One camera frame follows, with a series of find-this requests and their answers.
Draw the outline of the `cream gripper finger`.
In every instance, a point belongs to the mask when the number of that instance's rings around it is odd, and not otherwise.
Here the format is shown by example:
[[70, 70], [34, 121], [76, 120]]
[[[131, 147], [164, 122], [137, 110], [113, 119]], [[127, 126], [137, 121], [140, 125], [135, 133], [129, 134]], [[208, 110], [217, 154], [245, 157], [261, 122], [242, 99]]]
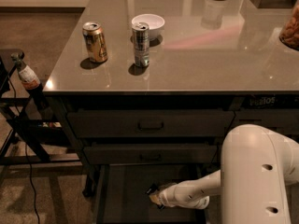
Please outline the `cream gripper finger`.
[[159, 201], [159, 198], [157, 196], [156, 193], [151, 193], [151, 195], [149, 196], [150, 200], [153, 202], [153, 203], [156, 203], [156, 204], [159, 204], [160, 201]]

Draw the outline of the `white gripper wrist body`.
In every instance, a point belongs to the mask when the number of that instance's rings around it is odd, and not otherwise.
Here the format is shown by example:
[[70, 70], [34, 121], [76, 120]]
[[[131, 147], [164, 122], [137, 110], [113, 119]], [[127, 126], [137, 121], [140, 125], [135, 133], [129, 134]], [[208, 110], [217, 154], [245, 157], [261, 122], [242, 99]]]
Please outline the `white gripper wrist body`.
[[175, 207], [177, 199], [175, 197], [176, 184], [164, 184], [159, 187], [158, 200], [166, 207]]

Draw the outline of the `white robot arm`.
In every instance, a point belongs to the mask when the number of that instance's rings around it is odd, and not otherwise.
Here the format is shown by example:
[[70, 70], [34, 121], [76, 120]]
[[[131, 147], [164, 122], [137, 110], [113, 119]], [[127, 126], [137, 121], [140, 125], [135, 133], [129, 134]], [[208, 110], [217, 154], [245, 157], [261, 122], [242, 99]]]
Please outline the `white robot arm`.
[[204, 209], [221, 197], [222, 224], [291, 224], [286, 193], [299, 182], [299, 144], [262, 126], [232, 129], [221, 148], [220, 170], [152, 191], [160, 207]]

